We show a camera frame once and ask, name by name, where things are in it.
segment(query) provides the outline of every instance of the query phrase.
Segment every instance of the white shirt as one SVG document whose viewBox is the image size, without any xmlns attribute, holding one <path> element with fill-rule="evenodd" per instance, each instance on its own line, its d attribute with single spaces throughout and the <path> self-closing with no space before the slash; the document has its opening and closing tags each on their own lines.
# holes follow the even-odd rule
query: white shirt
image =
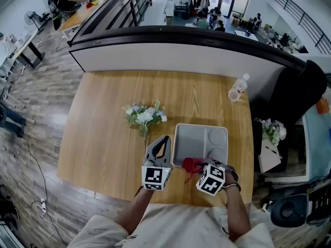
<svg viewBox="0 0 331 248">
<path fill-rule="evenodd" d="M 223 22 L 223 25 L 225 26 L 225 18 L 222 15 L 217 17 L 216 23 L 218 23 L 218 21 L 220 21 L 220 20 Z"/>
<path fill-rule="evenodd" d="M 103 216 L 94 216 L 68 248 L 274 248 L 264 223 L 234 243 L 213 208 L 151 204 L 131 236 Z"/>
</svg>

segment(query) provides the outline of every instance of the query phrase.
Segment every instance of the flower bouquet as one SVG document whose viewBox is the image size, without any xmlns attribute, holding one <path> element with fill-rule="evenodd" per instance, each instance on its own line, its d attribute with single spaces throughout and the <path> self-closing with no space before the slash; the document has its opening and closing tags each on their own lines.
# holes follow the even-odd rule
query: flower bouquet
<svg viewBox="0 0 331 248">
<path fill-rule="evenodd" d="M 131 125 L 138 125 L 140 134 L 144 137 L 145 148 L 147 145 L 148 126 L 166 122 L 167 116 L 164 114 L 164 107 L 160 110 L 160 101 L 155 101 L 154 107 L 148 107 L 143 102 L 131 106 L 123 107 L 126 113 L 126 119 Z"/>
<path fill-rule="evenodd" d="M 283 140 L 286 137 L 286 128 L 283 123 L 275 120 L 271 122 L 270 119 L 261 120 L 256 118 L 255 121 L 262 123 L 262 140 L 269 139 L 272 144 L 278 146 L 279 140 Z"/>
</svg>

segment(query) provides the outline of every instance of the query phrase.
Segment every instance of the orange object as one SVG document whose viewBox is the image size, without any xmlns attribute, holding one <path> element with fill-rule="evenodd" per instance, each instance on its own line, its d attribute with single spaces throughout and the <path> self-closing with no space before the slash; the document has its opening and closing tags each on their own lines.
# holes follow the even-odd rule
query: orange object
<svg viewBox="0 0 331 248">
<path fill-rule="evenodd" d="M 316 103 L 316 108 L 319 114 L 325 114 L 329 112 L 329 104 L 327 103 L 327 100 L 325 98 L 321 98 Z"/>
</svg>

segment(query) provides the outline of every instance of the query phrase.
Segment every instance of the power strip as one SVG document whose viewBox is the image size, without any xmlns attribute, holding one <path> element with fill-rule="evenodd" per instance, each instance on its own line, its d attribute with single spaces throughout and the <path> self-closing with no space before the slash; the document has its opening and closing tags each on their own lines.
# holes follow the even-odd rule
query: power strip
<svg viewBox="0 0 331 248">
<path fill-rule="evenodd" d="M 47 212 L 47 209 L 46 209 L 46 200 L 45 199 L 41 199 L 41 207 L 42 207 L 42 211 L 44 212 L 44 213 L 46 213 Z"/>
</svg>

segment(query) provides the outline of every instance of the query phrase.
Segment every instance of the plastic water bottle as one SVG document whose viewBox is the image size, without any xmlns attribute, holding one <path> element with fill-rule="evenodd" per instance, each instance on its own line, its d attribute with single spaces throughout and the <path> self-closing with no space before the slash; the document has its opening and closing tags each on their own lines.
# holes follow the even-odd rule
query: plastic water bottle
<svg viewBox="0 0 331 248">
<path fill-rule="evenodd" d="M 249 74 L 245 73 L 243 79 L 237 79 L 232 88 L 229 91 L 229 99 L 232 102 L 237 101 L 247 89 L 247 80 L 249 79 Z"/>
</svg>

